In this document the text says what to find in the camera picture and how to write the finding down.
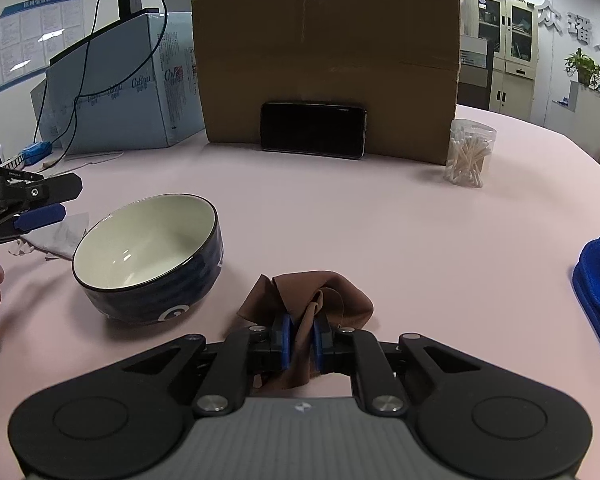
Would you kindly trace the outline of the brown cleaning cloth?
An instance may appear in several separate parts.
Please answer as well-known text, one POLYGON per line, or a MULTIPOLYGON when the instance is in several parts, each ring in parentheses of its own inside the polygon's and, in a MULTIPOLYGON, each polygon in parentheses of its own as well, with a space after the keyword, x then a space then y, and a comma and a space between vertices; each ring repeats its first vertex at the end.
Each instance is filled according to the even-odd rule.
POLYGON ((260 276, 237 311, 246 323, 271 327, 284 314, 294 321, 294 353, 288 370, 262 373, 257 392, 299 388, 320 374, 313 361, 313 321, 318 314, 332 325, 360 330, 374 313, 372 300, 347 278, 332 271, 260 276))

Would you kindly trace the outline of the wall notice board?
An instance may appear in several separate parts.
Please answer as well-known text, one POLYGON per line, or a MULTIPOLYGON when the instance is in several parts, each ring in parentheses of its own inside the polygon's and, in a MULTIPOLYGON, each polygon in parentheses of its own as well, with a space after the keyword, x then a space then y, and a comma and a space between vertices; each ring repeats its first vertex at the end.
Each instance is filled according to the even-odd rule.
POLYGON ((0 15, 0 92, 33 77, 84 37, 82 0, 26 0, 0 15))

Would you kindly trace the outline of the black smartphone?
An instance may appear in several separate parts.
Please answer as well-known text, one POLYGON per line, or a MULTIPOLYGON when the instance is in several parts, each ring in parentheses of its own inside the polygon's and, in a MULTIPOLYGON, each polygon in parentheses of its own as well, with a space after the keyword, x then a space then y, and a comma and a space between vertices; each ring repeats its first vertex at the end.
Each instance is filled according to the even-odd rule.
POLYGON ((357 105, 266 102, 260 109, 260 145, 270 152, 360 159, 366 124, 366 109, 357 105))

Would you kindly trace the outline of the beige filing cabinet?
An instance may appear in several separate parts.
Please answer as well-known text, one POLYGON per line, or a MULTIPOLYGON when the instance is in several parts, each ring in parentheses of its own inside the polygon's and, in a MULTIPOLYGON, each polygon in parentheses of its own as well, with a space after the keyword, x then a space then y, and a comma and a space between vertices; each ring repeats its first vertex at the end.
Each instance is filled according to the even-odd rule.
POLYGON ((465 0, 468 36, 493 51, 489 110, 520 120, 531 115, 538 65, 538 17, 524 0, 465 0))

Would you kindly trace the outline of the dark blue ceramic bowl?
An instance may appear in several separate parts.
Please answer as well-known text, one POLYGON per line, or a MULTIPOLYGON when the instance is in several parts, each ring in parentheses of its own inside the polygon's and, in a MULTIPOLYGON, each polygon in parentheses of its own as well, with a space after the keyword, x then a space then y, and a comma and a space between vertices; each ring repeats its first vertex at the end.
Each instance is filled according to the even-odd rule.
POLYGON ((215 206, 193 194, 162 194, 126 205, 79 242, 72 273, 106 318, 161 323, 203 300, 222 271, 215 206))

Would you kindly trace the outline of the blue connector device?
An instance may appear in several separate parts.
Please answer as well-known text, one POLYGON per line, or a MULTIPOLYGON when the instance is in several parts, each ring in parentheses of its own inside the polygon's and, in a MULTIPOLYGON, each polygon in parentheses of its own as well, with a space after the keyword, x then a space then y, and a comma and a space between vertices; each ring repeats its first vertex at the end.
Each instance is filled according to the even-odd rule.
POLYGON ((53 151, 53 143, 48 141, 38 141, 24 148, 20 155, 22 157, 23 166, 30 167, 44 158, 53 151))

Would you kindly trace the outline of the black power adapter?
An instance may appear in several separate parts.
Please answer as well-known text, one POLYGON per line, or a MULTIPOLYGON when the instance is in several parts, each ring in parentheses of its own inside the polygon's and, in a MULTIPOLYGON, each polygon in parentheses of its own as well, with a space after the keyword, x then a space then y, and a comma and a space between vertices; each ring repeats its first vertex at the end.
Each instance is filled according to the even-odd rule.
POLYGON ((143 0, 118 0, 118 14, 120 20, 128 20, 143 10, 143 0))

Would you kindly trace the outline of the large brown cardboard box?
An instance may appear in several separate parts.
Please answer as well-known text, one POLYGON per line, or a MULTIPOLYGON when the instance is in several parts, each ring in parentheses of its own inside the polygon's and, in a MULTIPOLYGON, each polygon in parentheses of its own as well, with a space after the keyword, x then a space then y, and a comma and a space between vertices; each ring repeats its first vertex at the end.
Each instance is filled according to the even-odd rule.
POLYGON ((202 114, 254 143, 267 102, 367 113, 373 155, 441 165, 460 74, 460 0, 193 0, 202 114))

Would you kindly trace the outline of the green potted plant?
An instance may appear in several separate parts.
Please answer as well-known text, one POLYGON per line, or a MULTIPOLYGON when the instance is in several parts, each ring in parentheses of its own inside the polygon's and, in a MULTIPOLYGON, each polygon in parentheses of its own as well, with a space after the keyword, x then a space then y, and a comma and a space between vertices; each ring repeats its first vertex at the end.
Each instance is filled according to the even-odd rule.
POLYGON ((600 92, 600 64, 581 48, 577 48, 565 58, 565 71, 569 76, 576 75, 579 84, 600 92))

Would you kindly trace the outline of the white reception counter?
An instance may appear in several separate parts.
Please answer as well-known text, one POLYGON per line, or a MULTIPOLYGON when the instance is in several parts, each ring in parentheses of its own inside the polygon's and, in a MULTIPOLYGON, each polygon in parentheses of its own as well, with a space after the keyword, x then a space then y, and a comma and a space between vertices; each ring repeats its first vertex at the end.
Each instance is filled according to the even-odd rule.
POLYGON ((561 133, 595 159, 600 158, 600 93, 573 80, 568 102, 553 101, 545 127, 561 133))

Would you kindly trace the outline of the clear cotton swab jar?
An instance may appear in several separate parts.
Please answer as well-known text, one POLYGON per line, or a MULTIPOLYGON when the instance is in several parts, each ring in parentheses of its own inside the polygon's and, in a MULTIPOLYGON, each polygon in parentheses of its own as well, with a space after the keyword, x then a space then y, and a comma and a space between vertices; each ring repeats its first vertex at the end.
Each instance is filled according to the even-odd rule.
POLYGON ((496 139, 496 130, 481 122, 454 119, 443 177, 464 188, 482 188, 496 139))

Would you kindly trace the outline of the white crumpled tissue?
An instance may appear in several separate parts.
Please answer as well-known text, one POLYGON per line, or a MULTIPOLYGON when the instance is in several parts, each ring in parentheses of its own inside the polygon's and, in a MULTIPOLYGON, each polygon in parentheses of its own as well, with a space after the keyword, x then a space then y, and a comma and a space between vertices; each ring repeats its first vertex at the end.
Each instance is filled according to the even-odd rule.
POLYGON ((71 260, 89 226, 87 212, 72 214, 61 222, 20 236, 8 245, 8 252, 13 256, 24 256, 37 250, 47 260, 71 260))

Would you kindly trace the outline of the light blue printed box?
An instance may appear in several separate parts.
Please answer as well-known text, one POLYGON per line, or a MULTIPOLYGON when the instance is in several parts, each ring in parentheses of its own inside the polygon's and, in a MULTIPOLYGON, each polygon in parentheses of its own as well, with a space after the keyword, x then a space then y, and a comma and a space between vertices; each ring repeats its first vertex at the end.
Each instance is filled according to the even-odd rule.
POLYGON ((68 155, 168 148, 204 130, 193 19, 143 12, 54 56, 31 92, 43 141, 68 155))

